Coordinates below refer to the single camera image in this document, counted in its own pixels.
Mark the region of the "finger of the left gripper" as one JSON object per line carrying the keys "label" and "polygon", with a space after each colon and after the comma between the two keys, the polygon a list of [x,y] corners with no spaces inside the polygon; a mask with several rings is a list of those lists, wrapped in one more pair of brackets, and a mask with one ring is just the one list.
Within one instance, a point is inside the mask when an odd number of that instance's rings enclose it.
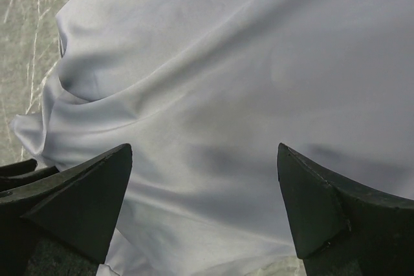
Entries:
{"label": "finger of the left gripper", "polygon": [[36,170],[38,163],[35,159],[25,160],[14,164],[1,166],[1,190],[6,191],[24,186],[58,173],[56,167],[46,167]]}

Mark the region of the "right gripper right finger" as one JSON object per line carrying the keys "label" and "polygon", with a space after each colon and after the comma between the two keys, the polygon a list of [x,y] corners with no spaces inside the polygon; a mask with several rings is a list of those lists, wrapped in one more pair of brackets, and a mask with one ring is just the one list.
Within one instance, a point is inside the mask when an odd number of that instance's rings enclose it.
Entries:
{"label": "right gripper right finger", "polygon": [[412,275],[413,201],[342,176],[287,145],[278,180],[307,275]]}

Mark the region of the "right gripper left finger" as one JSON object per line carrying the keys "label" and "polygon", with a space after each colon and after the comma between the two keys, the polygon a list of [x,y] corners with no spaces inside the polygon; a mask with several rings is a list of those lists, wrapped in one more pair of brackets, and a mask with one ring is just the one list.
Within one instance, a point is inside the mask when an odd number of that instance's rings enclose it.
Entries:
{"label": "right gripper left finger", "polygon": [[131,168],[125,143],[1,190],[1,274],[95,275],[109,251]]}

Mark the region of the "grey pillowcase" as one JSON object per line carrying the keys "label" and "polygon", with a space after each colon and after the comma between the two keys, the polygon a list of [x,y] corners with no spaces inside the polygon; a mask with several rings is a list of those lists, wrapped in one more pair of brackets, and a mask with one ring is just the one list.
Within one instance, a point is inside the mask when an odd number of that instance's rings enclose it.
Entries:
{"label": "grey pillowcase", "polygon": [[285,143],[413,197],[413,0],[70,0],[41,112],[11,128],[64,170],[133,168],[99,275],[245,275],[294,254]]}

